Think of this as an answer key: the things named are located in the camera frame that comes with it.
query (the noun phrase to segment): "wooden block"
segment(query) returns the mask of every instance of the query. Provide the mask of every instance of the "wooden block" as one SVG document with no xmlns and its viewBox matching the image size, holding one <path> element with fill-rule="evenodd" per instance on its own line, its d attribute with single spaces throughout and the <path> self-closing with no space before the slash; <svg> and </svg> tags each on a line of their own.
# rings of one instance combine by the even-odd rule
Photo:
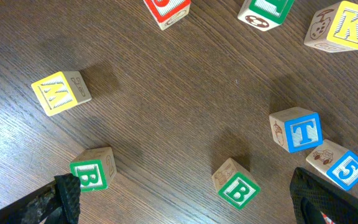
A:
<svg viewBox="0 0 358 224">
<path fill-rule="evenodd" d="M 344 190 L 358 182 L 358 156 L 329 140 L 324 140 L 306 161 Z"/>
<path fill-rule="evenodd" d="M 57 72 L 31 84 L 31 87 L 48 116 L 92 99 L 79 72 Z"/>
<path fill-rule="evenodd" d="M 238 19 L 266 31 L 284 23 L 294 0 L 246 0 Z"/>
<path fill-rule="evenodd" d="M 191 0 L 144 0 L 161 30 L 185 17 L 190 11 Z"/>
<path fill-rule="evenodd" d="M 316 12 L 305 45 L 329 53 L 358 50 L 358 5 L 341 1 Z"/>
<path fill-rule="evenodd" d="M 70 169 L 80 178 L 82 192 L 107 189 L 117 174 L 111 147 L 85 150 L 70 163 Z"/>
<path fill-rule="evenodd" d="M 294 107 L 269 116 L 273 140 L 290 153 L 323 143 L 318 113 Z"/>
<path fill-rule="evenodd" d="M 229 158 L 212 176 L 217 193 L 239 210 L 259 192 L 251 173 Z"/>
</svg>

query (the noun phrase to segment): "alphabet block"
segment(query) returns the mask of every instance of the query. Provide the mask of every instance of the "alphabet block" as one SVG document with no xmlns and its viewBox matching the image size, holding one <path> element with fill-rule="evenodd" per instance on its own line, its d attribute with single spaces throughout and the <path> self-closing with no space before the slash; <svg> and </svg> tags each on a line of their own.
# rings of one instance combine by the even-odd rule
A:
<svg viewBox="0 0 358 224">
<path fill-rule="evenodd" d="M 144 0 L 161 30 L 185 17 L 190 11 L 191 0 Z"/>
<path fill-rule="evenodd" d="M 107 189 L 117 174 L 111 147 L 82 152 L 70 163 L 70 169 L 80 178 L 82 192 Z"/>
<path fill-rule="evenodd" d="M 305 45 L 329 53 L 358 50 L 358 5 L 341 1 L 316 12 Z"/>
<path fill-rule="evenodd" d="M 31 84 L 31 87 L 48 116 L 92 99 L 79 72 L 57 72 Z"/>
<path fill-rule="evenodd" d="M 239 210 L 260 192 L 248 170 L 231 158 L 214 173 L 212 181 L 217 193 Z"/>
<path fill-rule="evenodd" d="M 358 183 L 358 156 L 329 140 L 324 140 L 306 161 L 344 190 Z"/>
<path fill-rule="evenodd" d="M 290 153 L 323 143 L 318 113 L 294 107 L 269 116 L 273 140 Z"/>
<path fill-rule="evenodd" d="M 294 0 L 246 0 L 238 19 L 266 31 L 284 23 Z"/>
</svg>

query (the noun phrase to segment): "number 5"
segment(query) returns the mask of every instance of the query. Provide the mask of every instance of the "number 5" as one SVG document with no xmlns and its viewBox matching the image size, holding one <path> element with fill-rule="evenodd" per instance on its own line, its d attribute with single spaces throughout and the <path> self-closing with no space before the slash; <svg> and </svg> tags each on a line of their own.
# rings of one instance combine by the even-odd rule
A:
<svg viewBox="0 0 358 224">
<path fill-rule="evenodd" d="M 354 169 L 357 170 L 358 169 L 358 164 L 354 161 L 350 162 L 345 168 L 349 171 L 349 173 L 347 175 L 344 175 L 343 171 L 339 172 L 339 178 L 343 179 L 348 179 L 349 177 L 352 176 L 353 174 L 353 168 L 352 166 L 354 166 Z"/>
<path fill-rule="evenodd" d="M 169 0 L 153 0 L 154 4 L 158 7 L 164 7 L 167 6 L 169 3 Z"/>
</svg>

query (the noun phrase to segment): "black object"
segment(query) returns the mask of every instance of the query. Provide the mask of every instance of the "black object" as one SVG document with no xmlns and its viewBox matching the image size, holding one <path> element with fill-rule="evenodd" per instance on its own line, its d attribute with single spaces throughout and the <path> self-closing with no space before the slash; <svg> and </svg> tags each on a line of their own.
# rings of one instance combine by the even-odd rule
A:
<svg viewBox="0 0 358 224">
<path fill-rule="evenodd" d="M 298 224 L 325 224 L 321 212 L 335 224 L 358 224 L 358 199 L 303 168 L 295 169 L 290 191 Z"/>
<path fill-rule="evenodd" d="M 0 223 L 78 223 L 80 180 L 73 174 L 55 180 L 0 210 Z"/>
</svg>

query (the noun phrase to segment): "red block face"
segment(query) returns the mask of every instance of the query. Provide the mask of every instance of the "red block face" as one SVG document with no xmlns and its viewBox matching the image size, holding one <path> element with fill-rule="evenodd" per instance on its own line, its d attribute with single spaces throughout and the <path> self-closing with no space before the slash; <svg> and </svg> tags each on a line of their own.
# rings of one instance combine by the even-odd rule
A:
<svg viewBox="0 0 358 224">
<path fill-rule="evenodd" d="M 159 23 L 191 4 L 191 0 L 144 0 L 144 2 Z"/>
</svg>

